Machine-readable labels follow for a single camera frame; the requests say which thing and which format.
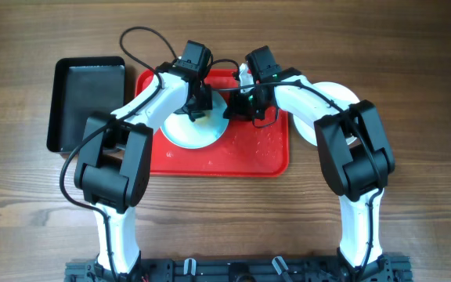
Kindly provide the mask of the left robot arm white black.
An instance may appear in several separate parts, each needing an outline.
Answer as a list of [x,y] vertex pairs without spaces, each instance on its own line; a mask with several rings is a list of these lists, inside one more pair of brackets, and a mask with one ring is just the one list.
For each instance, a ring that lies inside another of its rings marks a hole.
[[181,57],[152,70],[152,81],[130,103],[86,122],[72,152],[78,159],[74,185],[84,195],[80,207],[96,216],[101,247],[95,274],[105,281],[142,276],[135,206],[148,185],[153,136],[174,113],[195,121],[212,108],[211,91],[202,85],[210,59],[205,45],[187,42]]

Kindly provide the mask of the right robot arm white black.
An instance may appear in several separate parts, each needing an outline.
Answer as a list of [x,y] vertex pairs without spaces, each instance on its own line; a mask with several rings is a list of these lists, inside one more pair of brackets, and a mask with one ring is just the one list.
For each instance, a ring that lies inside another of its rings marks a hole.
[[343,85],[311,83],[283,69],[268,46],[246,55],[231,88],[225,118],[262,120],[270,107],[308,126],[323,178],[338,196],[342,236],[338,254],[352,281],[379,272],[379,211],[395,159],[377,108]]

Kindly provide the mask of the light blue plate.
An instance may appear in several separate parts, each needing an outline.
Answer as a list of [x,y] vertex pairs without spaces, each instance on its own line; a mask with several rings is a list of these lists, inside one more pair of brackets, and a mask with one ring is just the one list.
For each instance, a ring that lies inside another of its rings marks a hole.
[[185,114],[171,114],[161,126],[163,135],[184,149],[204,148],[219,140],[229,124],[223,117],[227,103],[218,92],[213,92],[211,98],[213,108],[195,121]]
[[292,118],[295,129],[297,130],[299,135],[308,143],[312,144],[313,146],[317,146],[315,129],[311,125],[304,123],[302,119],[295,115],[293,115]]

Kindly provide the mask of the light blue plate top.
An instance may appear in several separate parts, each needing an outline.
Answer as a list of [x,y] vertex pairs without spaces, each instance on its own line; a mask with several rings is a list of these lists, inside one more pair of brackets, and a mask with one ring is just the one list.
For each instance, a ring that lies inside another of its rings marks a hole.
[[219,140],[229,124],[223,117],[227,103],[218,92],[213,92],[211,98],[213,108],[195,121],[185,114],[171,114],[161,126],[163,135],[184,149],[204,148]]

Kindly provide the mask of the white plate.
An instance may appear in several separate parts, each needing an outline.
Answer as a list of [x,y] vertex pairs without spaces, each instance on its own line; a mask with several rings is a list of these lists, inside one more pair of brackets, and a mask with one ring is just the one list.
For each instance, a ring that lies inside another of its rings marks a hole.
[[[322,93],[326,98],[333,100],[342,110],[347,110],[349,104],[355,104],[359,102],[358,96],[346,86],[340,85],[335,82],[322,81],[312,85],[312,87]],[[319,106],[313,107],[312,112],[316,113],[316,116],[312,119],[312,122],[308,125],[313,127],[314,121],[320,119],[326,114],[337,114],[338,111],[332,106],[326,104],[326,110],[321,110]]]

